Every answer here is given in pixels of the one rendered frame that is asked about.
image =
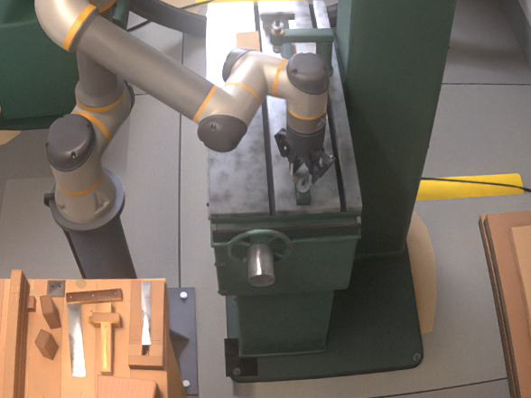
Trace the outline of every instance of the green machine base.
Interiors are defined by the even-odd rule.
[[[228,337],[238,337],[236,297],[227,297]],[[335,291],[326,350],[259,357],[257,375],[238,383],[362,375],[414,368],[422,342],[409,255],[354,262],[349,288]]]

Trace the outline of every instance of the gray cylindrical pedestal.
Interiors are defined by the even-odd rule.
[[[107,174],[116,188],[113,208],[100,220],[78,224],[67,220],[55,203],[55,187],[44,197],[55,222],[63,229],[84,279],[136,279],[120,214],[126,203],[118,177]]]

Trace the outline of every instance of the robotic arm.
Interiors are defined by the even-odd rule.
[[[283,60],[236,49],[227,58],[226,83],[219,88],[113,25],[115,1],[35,0],[43,30],[78,55],[78,103],[73,115],[51,127],[47,139],[55,199],[66,219],[89,223],[113,204],[112,181],[100,157],[133,105],[124,80],[197,123],[199,138],[217,152],[238,146],[266,95],[284,98],[286,130],[276,137],[281,154],[292,168],[305,161],[313,181],[330,167],[333,157],[322,149],[329,86],[323,58],[303,53]],[[79,132],[75,144],[65,137],[72,128]]]

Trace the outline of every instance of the hammer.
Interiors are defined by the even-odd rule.
[[[112,306],[107,312],[93,312],[91,321],[101,329],[101,374],[113,374],[113,327],[121,328],[120,314],[112,312]]]

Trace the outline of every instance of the tiled floor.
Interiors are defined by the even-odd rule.
[[[336,0],[325,0],[327,4]],[[140,19],[132,16],[130,25]],[[204,38],[156,24],[135,35],[201,75]],[[424,174],[518,172],[531,185],[531,71],[498,0],[459,0],[444,85]],[[482,213],[531,209],[531,198],[424,201],[416,211],[437,264],[433,332],[414,370],[272,384],[233,384],[224,376],[224,299],[210,248],[207,152],[196,125],[147,95],[109,146],[104,164],[126,189],[122,220],[136,271],[196,288],[201,398],[508,397],[489,274],[478,229]],[[77,278],[64,236],[42,195],[53,185],[45,131],[0,146],[0,276]]]

